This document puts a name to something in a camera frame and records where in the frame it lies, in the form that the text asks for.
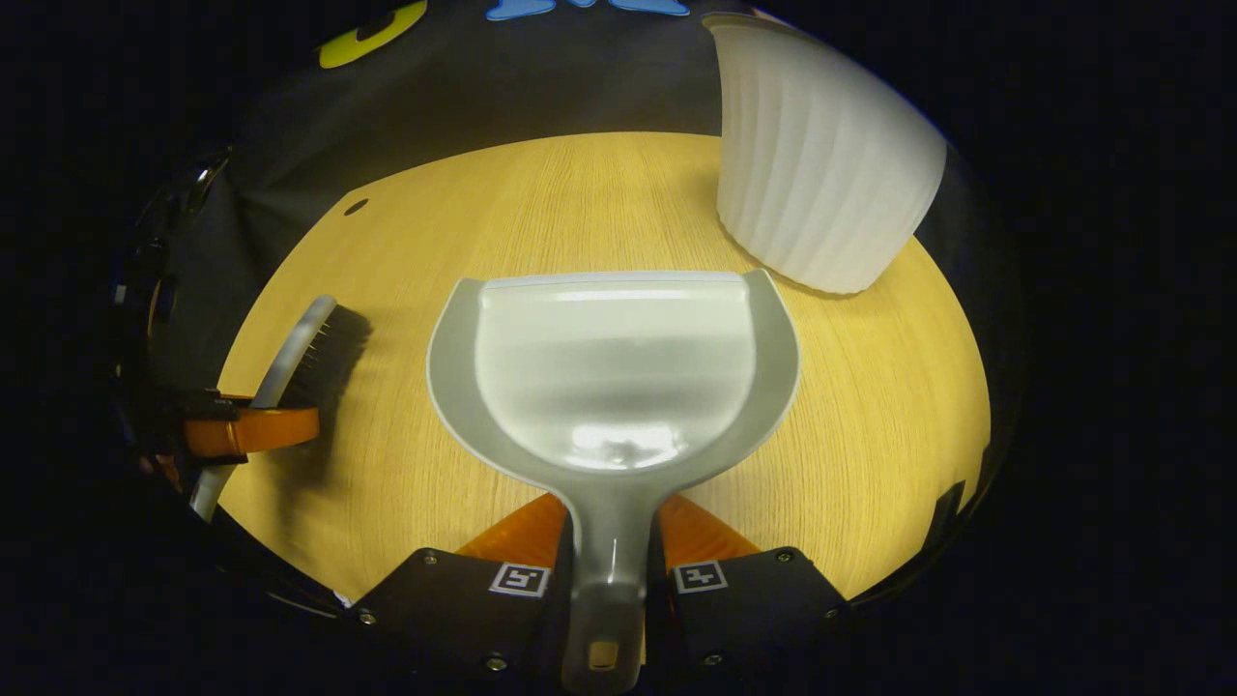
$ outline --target ribbed white container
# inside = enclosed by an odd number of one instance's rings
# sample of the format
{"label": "ribbed white container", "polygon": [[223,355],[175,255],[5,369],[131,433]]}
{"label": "ribbed white container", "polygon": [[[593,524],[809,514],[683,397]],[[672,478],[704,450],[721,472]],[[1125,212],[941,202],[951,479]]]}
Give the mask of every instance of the ribbed white container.
{"label": "ribbed white container", "polygon": [[928,211],[945,138],[861,66],[789,26],[710,15],[721,69],[717,214],[766,265],[865,289]]}

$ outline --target table surface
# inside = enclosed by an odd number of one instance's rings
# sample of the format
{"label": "table surface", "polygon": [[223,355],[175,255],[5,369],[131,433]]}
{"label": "table surface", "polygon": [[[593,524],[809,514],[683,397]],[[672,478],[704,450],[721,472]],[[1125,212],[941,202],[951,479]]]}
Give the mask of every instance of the table surface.
{"label": "table surface", "polygon": [[[359,598],[414,550],[455,550],[542,492],[471,457],[438,420],[426,347],[460,277],[760,265],[717,220],[721,141],[571,135],[439,159],[359,188],[280,266],[219,380],[252,394],[318,294],[374,326],[329,443],[250,456],[221,498],[260,541]],[[367,203],[351,214],[345,210]],[[990,435],[978,347],[912,239],[868,289],[776,282],[803,375],[773,438],[685,496],[762,549],[793,545],[845,596],[923,546],[936,498],[976,490]]]}

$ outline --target brush handle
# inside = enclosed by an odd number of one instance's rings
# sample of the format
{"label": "brush handle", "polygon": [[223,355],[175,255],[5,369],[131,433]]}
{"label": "brush handle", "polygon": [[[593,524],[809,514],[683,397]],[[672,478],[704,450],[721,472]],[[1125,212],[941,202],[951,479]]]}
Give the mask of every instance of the brush handle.
{"label": "brush handle", "polygon": [[[249,403],[251,409],[273,409],[280,405],[280,399],[283,398],[283,391],[288,388],[292,375],[297,372],[306,351],[309,350],[309,344],[318,335],[318,330],[322,329],[323,321],[330,315],[335,304],[334,297],[320,294],[301,314],[297,324],[283,339],[280,352],[276,354],[275,361],[266,371],[266,377],[262,378],[262,384],[259,386],[257,393]],[[231,478],[235,470],[236,465],[216,465],[202,470],[198,485],[189,497],[189,507],[199,518],[210,522],[210,518],[214,517],[224,486],[228,485],[228,480]]]}

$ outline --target yellow sticker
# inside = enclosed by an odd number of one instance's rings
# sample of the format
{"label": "yellow sticker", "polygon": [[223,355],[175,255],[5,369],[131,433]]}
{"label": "yellow sticker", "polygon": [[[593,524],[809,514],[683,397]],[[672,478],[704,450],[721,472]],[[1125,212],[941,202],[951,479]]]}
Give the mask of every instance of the yellow sticker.
{"label": "yellow sticker", "polygon": [[404,5],[370,26],[354,28],[323,43],[318,48],[318,64],[323,68],[338,68],[386,46],[395,37],[408,31],[426,15],[427,0]]}

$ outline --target gray dustpan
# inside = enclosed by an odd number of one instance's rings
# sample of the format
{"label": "gray dustpan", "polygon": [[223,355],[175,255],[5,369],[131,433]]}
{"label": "gray dustpan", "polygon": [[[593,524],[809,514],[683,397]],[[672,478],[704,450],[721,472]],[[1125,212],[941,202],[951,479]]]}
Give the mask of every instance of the gray dustpan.
{"label": "gray dustpan", "polygon": [[640,674],[653,516],[773,434],[799,347],[764,269],[465,278],[427,380],[460,444],[570,512],[563,685],[618,694]]}

